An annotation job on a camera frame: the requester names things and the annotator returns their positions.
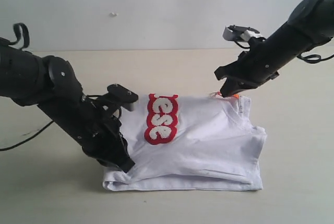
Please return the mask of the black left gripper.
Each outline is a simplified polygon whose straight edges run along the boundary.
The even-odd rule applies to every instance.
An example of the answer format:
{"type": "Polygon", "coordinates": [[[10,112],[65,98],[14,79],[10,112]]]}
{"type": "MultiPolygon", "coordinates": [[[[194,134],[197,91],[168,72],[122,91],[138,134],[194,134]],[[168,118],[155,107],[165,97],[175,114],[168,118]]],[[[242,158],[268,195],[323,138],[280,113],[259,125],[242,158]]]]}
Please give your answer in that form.
{"type": "Polygon", "coordinates": [[[121,122],[114,116],[120,105],[105,96],[91,99],[82,95],[76,102],[53,98],[39,103],[38,108],[102,166],[125,173],[134,167],[120,132],[121,122]]]}

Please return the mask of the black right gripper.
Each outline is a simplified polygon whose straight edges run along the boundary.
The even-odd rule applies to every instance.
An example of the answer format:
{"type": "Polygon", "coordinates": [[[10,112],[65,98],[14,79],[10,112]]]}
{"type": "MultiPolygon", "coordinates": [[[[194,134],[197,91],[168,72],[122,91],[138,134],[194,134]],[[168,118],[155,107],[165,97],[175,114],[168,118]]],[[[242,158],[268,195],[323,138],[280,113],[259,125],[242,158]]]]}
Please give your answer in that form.
{"type": "Polygon", "coordinates": [[[249,50],[241,52],[236,61],[214,71],[217,80],[226,79],[220,89],[223,97],[256,89],[275,79],[278,70],[297,56],[296,36],[251,38],[248,44],[249,50]]]}

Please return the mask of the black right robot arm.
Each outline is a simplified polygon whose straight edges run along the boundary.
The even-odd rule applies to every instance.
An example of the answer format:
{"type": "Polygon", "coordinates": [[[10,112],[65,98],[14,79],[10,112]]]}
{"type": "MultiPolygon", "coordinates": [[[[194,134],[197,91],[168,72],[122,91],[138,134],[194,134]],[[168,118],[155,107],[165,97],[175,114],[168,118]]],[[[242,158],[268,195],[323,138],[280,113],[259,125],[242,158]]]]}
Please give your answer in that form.
{"type": "Polygon", "coordinates": [[[294,58],[333,39],[333,0],[302,0],[288,20],[268,38],[251,27],[231,25],[223,38],[236,44],[248,44],[237,60],[218,67],[217,80],[225,80],[223,97],[252,90],[279,76],[294,58]]]}

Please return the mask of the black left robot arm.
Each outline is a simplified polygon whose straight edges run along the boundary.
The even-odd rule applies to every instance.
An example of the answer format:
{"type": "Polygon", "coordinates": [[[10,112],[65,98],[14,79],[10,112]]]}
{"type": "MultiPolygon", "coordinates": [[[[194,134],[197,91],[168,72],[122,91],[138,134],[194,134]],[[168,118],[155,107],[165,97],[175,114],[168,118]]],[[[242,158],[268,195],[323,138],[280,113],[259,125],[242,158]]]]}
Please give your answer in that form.
{"type": "Polygon", "coordinates": [[[111,84],[106,94],[92,99],[68,61],[39,57],[1,40],[1,96],[22,107],[36,105],[101,165],[124,172],[134,166],[114,113],[131,111],[138,95],[122,85],[111,84]]]}

